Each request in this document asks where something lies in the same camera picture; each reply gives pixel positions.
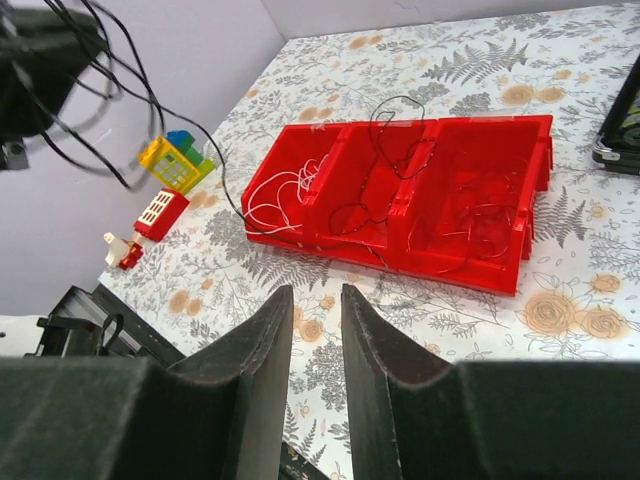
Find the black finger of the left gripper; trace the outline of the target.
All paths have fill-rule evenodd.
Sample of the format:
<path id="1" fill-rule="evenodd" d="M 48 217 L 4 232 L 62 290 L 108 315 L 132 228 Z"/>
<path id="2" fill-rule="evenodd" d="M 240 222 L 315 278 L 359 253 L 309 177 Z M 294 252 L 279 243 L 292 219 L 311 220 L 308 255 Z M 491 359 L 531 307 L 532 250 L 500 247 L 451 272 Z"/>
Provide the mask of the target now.
<path id="1" fill-rule="evenodd" d="M 106 50 L 93 16 L 1 9 L 1 168 L 28 167 L 24 141 L 47 134 L 80 75 Z"/>

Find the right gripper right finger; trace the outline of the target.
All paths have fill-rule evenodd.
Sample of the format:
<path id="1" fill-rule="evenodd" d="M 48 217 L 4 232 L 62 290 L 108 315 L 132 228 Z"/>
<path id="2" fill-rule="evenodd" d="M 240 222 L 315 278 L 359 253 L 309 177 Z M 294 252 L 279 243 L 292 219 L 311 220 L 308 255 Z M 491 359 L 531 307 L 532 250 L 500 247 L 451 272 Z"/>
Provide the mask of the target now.
<path id="1" fill-rule="evenodd" d="M 639 366 L 449 363 L 352 285 L 341 328 L 357 479 L 635 479 Z"/>

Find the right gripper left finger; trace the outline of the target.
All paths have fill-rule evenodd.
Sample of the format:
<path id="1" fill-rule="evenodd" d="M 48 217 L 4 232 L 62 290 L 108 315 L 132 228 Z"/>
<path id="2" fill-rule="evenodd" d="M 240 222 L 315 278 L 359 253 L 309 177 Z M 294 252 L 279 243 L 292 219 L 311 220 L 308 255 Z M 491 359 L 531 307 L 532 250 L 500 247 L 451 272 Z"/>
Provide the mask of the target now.
<path id="1" fill-rule="evenodd" d="M 293 290 L 164 367 L 149 358 L 1 362 L 5 479 L 274 479 L 283 436 Z"/>

